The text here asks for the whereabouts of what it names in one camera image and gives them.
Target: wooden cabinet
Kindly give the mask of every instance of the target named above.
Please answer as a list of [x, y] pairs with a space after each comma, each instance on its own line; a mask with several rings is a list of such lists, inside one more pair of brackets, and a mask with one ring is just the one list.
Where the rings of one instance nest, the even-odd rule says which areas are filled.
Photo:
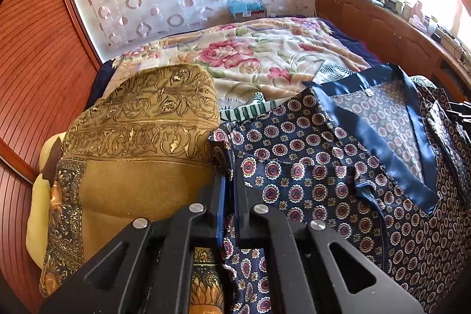
[[368, 15], [361, 0], [340, 0], [338, 28], [348, 36], [365, 41], [368, 34]]
[[409, 30], [399, 37], [397, 52], [401, 57], [398, 63], [408, 75], [432, 76], [440, 55], [418, 31]]
[[438, 79], [449, 94], [471, 100], [471, 76], [441, 45], [401, 17], [362, 0], [316, 0], [316, 12], [360, 40], [383, 63], [396, 63], [408, 75]]
[[340, 0], [316, 0], [316, 10], [320, 18], [328, 19], [336, 26], [339, 24]]
[[384, 19], [378, 11], [372, 10], [367, 22], [368, 36], [366, 46], [383, 63], [396, 63], [402, 66], [402, 57], [397, 51], [399, 40], [397, 23], [393, 19]]

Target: wooden headboard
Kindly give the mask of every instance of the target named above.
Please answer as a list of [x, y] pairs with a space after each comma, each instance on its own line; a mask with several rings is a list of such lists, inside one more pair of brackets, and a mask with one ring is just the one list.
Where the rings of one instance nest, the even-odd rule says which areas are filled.
[[32, 313], [41, 271], [25, 236], [39, 153], [84, 110], [99, 68], [70, 12], [64, 0], [0, 5], [0, 271]]

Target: gold embroidered cloth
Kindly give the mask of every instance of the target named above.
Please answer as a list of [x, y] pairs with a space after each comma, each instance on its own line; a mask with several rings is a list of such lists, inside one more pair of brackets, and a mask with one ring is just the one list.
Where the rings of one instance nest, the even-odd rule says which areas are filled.
[[[194, 202], [213, 183], [207, 138], [218, 125], [213, 79], [193, 64], [141, 71], [83, 112], [64, 138], [52, 188], [42, 293], [135, 218], [165, 219]], [[206, 273], [209, 253], [196, 252], [192, 304], [218, 313], [222, 289]]]

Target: yellow pillow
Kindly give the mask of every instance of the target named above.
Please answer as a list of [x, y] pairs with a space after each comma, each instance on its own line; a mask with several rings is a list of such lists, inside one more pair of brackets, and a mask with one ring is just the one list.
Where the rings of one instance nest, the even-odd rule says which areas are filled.
[[26, 248], [34, 263], [42, 268], [48, 246], [49, 202], [51, 187], [42, 173], [32, 186], [31, 212], [26, 229]]
[[39, 171], [42, 171], [46, 164], [46, 161], [48, 161], [49, 154], [51, 153], [51, 148], [58, 137], [60, 137], [61, 141], [64, 141], [65, 132], [55, 134], [54, 136], [46, 140], [46, 142], [42, 146], [41, 153], [39, 154]]

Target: metal screw head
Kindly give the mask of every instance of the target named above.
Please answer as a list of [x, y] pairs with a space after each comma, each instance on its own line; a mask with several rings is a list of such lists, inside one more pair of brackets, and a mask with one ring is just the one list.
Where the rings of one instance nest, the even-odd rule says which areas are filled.
[[147, 226], [148, 222], [145, 218], [136, 218], [132, 223], [132, 226], [136, 229], [144, 229]]
[[268, 213], [268, 207], [265, 204], [257, 204], [254, 206], [253, 211], [255, 213], [258, 213], [259, 215], [264, 215], [265, 213]]
[[324, 230], [326, 228], [326, 223], [322, 220], [312, 220], [309, 223], [309, 226], [314, 230]]
[[193, 212], [193, 213], [200, 213], [200, 212], [203, 212], [204, 210], [204, 205], [203, 204], [200, 204], [199, 202], [195, 202], [194, 204], [191, 204], [190, 205], [190, 212]]

